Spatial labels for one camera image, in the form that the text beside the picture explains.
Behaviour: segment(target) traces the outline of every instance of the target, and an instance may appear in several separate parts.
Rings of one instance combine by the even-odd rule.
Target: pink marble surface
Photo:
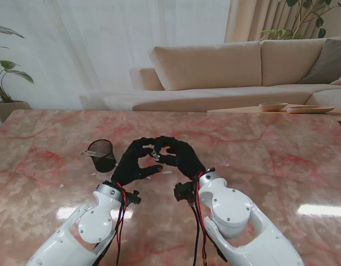
[[[92,141],[109,139],[119,160],[132,140],[159,135],[189,142],[206,167],[249,195],[306,266],[341,266],[341,128],[330,117],[24,110],[0,128],[0,266],[24,265],[76,206],[94,202],[109,175],[80,155]],[[142,203],[126,213],[121,265],[192,265],[195,219],[172,191],[187,179],[164,171],[172,172],[127,186]],[[253,235],[248,226],[231,243]],[[101,266],[114,263],[115,246]],[[207,250],[210,266],[227,265]]]

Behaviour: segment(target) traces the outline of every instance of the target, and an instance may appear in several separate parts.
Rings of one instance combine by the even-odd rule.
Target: finger
[[[161,165],[153,165],[146,168],[142,168],[140,170],[140,179],[146,178],[147,176],[154,175],[155,173],[160,172],[163,170]]]
[[[152,148],[135,148],[130,150],[130,155],[134,158],[142,158],[151,155],[152,152]]]
[[[176,147],[179,141],[174,137],[160,136],[155,139],[154,150],[160,152],[164,147]]]
[[[173,155],[159,155],[158,162],[170,166],[177,166],[177,157]]]
[[[138,140],[132,141],[130,147],[143,147],[148,145],[154,145],[154,143],[155,139],[153,139],[152,137],[150,138],[142,137]]]
[[[168,154],[175,154],[175,153],[176,153],[176,148],[175,148],[175,147],[173,147],[173,148],[168,148],[168,149],[166,149],[166,152],[167,152]]]

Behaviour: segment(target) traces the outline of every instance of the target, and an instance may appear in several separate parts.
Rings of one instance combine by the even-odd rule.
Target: white robotic arm
[[[218,249],[233,266],[303,266],[304,263],[286,237],[242,192],[226,187],[215,172],[200,177],[200,201],[211,209],[203,220],[205,229]],[[238,237],[251,220],[257,236],[235,248],[227,239]]]
[[[74,213],[33,254],[26,266],[91,266],[109,246],[115,236],[110,211],[121,206],[122,195],[116,188],[100,184],[94,191],[98,204],[79,206]],[[93,250],[85,249],[72,235],[73,224],[78,223],[81,238],[98,243]]]

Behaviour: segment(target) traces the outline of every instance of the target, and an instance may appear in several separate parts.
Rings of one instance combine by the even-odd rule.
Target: black glove
[[[125,186],[134,180],[144,179],[160,172],[163,167],[161,165],[153,165],[146,168],[140,168],[138,165],[138,158],[150,155],[152,148],[143,148],[143,146],[154,145],[154,139],[147,139],[145,137],[134,140],[127,148],[125,153],[116,167],[111,181],[118,182],[121,186]]]
[[[162,155],[160,150],[169,147],[166,151],[173,155]],[[176,166],[180,172],[192,180],[201,172],[206,172],[205,167],[197,158],[193,148],[186,142],[179,141],[174,137],[160,136],[155,139],[154,151],[159,155],[159,162],[166,165]]]

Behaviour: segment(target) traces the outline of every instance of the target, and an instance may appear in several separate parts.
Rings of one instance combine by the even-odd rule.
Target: sofa
[[[265,102],[341,108],[341,85],[298,84],[325,39],[155,47],[154,68],[131,69],[134,90],[80,96],[86,110],[194,111]]]

